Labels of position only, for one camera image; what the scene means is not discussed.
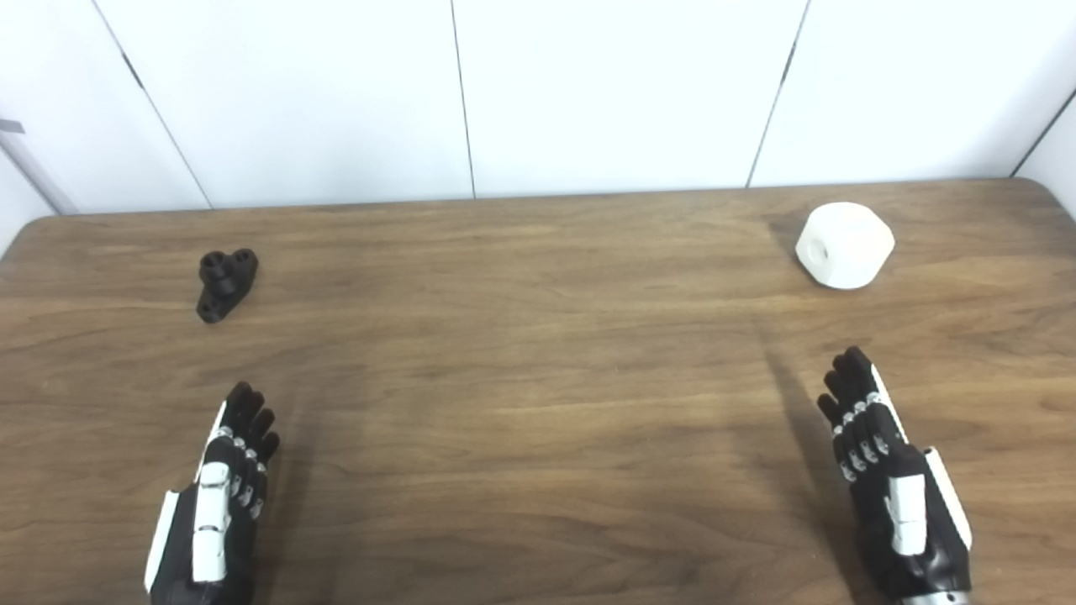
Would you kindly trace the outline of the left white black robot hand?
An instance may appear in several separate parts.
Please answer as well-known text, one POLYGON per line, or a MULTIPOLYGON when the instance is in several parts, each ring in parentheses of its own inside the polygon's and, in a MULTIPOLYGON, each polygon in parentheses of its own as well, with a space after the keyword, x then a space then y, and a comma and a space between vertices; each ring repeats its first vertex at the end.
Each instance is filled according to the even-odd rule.
POLYGON ((245 381, 220 403, 192 483, 165 494, 145 567, 151 604, 250 604, 254 552, 281 438, 245 381))

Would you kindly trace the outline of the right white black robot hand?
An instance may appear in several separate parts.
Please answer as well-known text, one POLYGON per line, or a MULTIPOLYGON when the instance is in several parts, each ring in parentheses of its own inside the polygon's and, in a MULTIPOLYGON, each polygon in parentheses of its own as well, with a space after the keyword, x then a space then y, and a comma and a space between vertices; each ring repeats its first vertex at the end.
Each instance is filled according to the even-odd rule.
POLYGON ((911 444, 860 348, 831 360, 824 384, 817 407, 831 426, 873 583, 893 604, 968 604, 973 534, 939 451, 911 444))

